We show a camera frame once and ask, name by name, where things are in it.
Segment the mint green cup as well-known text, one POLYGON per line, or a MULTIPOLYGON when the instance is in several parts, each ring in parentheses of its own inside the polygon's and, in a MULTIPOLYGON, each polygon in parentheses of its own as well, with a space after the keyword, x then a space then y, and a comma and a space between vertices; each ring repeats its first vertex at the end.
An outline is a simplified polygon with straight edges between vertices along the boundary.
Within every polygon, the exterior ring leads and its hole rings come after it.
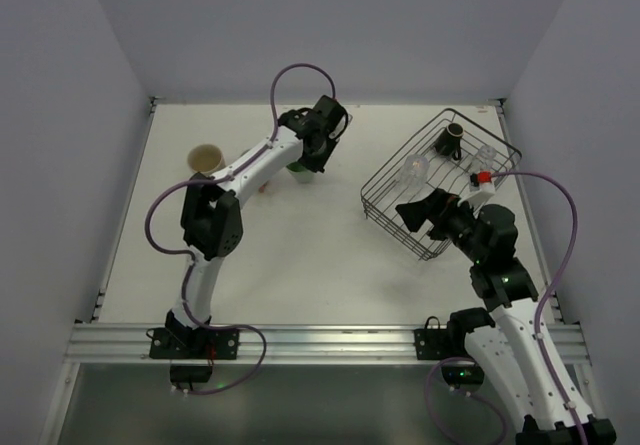
POLYGON ((286 166, 286 170, 294 180, 300 184, 310 183, 315 177, 315 173, 313 171, 310 171, 298 162, 288 164, 286 166))

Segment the large clear plastic cup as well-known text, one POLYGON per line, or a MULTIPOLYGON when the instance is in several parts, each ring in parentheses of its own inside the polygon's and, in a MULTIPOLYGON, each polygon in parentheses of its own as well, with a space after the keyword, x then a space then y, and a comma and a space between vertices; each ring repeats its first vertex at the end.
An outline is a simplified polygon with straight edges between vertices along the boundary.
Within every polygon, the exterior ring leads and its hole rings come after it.
POLYGON ((403 193, 415 194, 426 184, 430 168, 430 161, 419 154, 409 155, 400 171, 397 181, 398 188, 403 193))

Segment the black mug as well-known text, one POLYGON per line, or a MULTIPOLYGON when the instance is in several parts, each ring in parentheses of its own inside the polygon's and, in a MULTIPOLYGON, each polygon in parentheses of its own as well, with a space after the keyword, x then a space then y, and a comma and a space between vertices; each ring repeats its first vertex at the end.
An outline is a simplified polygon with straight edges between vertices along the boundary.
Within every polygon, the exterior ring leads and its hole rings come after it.
POLYGON ((446 158, 460 161, 462 158, 461 140, 464 128, 458 123, 449 123, 434 142, 435 152, 446 158))

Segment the beige floral mug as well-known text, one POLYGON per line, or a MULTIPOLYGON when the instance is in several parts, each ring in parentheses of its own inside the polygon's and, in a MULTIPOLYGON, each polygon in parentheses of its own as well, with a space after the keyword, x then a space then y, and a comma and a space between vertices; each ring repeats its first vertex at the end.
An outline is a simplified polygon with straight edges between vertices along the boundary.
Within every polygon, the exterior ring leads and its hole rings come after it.
POLYGON ((209 175, 226 167, 222 150, 214 144, 201 144, 191 149, 187 164, 194 173, 209 175))

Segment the small clear glass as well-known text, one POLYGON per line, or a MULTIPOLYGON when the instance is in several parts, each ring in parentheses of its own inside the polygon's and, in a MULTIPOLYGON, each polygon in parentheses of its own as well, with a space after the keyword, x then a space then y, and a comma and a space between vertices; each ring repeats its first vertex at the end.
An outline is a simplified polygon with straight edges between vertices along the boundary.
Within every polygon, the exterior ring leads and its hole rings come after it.
POLYGON ((491 172, 496 156, 497 150, 494 147, 490 145, 481 146, 472 158, 469 173, 491 172))

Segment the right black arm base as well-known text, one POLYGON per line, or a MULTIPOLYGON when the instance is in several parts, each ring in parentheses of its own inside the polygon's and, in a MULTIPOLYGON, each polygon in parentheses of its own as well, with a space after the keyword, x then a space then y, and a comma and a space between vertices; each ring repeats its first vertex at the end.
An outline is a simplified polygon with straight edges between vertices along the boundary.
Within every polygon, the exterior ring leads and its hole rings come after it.
MULTIPOLYGON (((495 327, 495 322, 483 308, 453 312, 445 326, 437 317, 430 316, 422 327, 413 330, 416 358, 436 362, 452 357, 469 358, 464 340, 485 326, 495 327)), ((465 391, 478 390, 485 378, 478 365, 466 363, 444 364, 439 374, 448 386, 465 391)))

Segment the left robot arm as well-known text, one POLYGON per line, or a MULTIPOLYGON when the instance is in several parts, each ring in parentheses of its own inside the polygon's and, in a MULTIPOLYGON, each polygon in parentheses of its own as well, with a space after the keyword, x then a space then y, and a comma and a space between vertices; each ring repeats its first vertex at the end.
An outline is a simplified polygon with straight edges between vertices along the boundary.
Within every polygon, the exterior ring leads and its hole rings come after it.
POLYGON ((224 258, 243 237, 241 211, 261 186, 286 166, 323 172, 341 132, 346 109, 321 96, 311 108, 290 110, 277 120, 275 135, 250 149, 222 171, 189 180, 180 225, 183 240, 194 254, 180 298, 167 314, 165 327, 187 340, 211 319, 211 298, 224 258))

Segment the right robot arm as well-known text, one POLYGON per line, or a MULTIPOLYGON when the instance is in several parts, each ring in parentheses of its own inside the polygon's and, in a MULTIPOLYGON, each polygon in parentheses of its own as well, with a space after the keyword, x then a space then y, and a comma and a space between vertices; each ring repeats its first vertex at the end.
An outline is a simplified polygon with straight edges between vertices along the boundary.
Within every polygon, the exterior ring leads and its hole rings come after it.
POLYGON ((582 397, 542 317, 543 300, 516 256, 514 213, 497 204, 474 209, 442 189, 396 211, 409 231, 429 222, 430 238, 451 241, 471 261, 471 284, 483 305, 451 314, 447 332, 508 408, 516 442, 614 443, 611 421, 582 397))

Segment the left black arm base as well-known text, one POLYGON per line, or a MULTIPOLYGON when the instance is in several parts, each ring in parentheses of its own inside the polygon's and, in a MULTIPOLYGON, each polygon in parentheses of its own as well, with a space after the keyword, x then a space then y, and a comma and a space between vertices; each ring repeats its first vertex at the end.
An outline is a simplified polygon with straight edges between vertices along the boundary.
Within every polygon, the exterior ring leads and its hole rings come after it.
POLYGON ((151 359, 173 362, 169 368, 170 383, 183 391, 195 392, 196 385, 204 385, 212 378, 216 360, 237 358, 240 330, 184 325, 169 312, 163 326, 147 329, 145 335, 151 342, 151 359))

